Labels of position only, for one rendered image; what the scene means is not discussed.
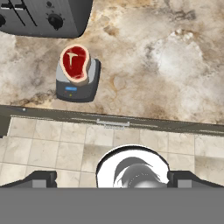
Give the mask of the grey digital scale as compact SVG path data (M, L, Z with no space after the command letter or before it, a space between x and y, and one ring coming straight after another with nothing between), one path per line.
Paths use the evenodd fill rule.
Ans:
M78 87L72 84L63 74L60 65L56 70L56 96L66 102L92 102L95 98L101 73L101 62L91 59L88 70L88 84Z

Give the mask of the dark cabinet drawer front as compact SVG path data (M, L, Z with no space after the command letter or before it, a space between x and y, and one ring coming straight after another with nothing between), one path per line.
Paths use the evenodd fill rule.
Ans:
M224 125L197 122L178 122L169 120L147 119L118 115L99 115L91 113L54 110L45 108L26 108L18 106L0 106L0 115L45 119L57 122L100 124L105 128L137 128L174 133L190 133L224 137Z

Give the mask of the dark grey toaster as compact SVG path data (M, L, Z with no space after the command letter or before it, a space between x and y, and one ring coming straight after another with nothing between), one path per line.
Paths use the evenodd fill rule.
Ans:
M88 25L93 0L0 0L0 31L12 35L73 39Z

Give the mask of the white and black round object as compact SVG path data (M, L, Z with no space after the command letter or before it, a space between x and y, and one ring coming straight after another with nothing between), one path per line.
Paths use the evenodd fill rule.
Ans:
M154 150L126 144L107 152L96 171L98 188L162 188L167 187L170 170L166 160Z

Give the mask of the raw red steak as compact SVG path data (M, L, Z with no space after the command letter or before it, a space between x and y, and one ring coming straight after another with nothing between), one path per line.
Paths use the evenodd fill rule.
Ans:
M66 47L59 57L63 74L76 86L88 83L88 70L91 57L88 49L83 45L70 45Z

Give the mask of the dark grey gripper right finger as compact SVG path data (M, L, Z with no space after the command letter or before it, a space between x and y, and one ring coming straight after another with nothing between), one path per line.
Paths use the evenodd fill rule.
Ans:
M168 187L173 188L200 188L200 187L220 187L223 185L218 185L204 179L198 178L191 171L168 171L167 178L169 182Z

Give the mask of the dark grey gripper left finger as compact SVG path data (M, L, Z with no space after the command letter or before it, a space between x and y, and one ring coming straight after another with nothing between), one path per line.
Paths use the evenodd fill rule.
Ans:
M27 177L5 184L3 187L56 188L56 178L56 171L33 171Z

